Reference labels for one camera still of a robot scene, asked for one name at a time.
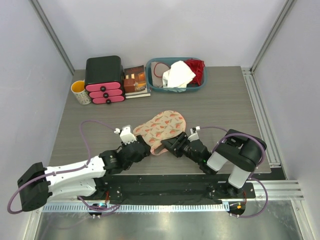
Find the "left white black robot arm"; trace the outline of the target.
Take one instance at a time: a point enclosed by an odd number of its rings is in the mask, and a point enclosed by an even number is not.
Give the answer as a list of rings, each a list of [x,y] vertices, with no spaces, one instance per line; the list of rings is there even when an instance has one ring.
[[[151,147],[138,135],[135,141],[122,143],[90,160],[55,167],[34,163],[17,181],[22,211],[36,210],[58,197],[93,196],[100,200],[107,188],[97,179],[126,171],[150,154]]]

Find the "pink mesh laundry bag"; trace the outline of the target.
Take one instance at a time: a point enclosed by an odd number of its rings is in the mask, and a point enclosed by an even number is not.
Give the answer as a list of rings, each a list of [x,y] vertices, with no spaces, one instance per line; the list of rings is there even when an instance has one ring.
[[[176,137],[186,130],[186,126],[186,120],[179,112],[165,110],[151,120],[137,126],[133,130],[133,134],[135,136],[141,135],[150,146],[150,153],[158,156],[167,152],[161,141]]]

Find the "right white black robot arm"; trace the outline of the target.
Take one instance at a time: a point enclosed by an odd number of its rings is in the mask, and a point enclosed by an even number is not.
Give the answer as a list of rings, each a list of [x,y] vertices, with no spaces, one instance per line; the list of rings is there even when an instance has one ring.
[[[190,135],[182,132],[175,137],[162,140],[161,143],[177,158],[186,156],[195,162],[207,175],[215,175],[227,162],[232,163],[231,174],[221,186],[220,192],[224,196],[238,197],[244,192],[247,179],[266,158],[266,143],[258,137],[234,129],[221,128],[225,131],[225,136],[209,151],[199,138],[200,129],[200,126],[193,127],[190,129]]]

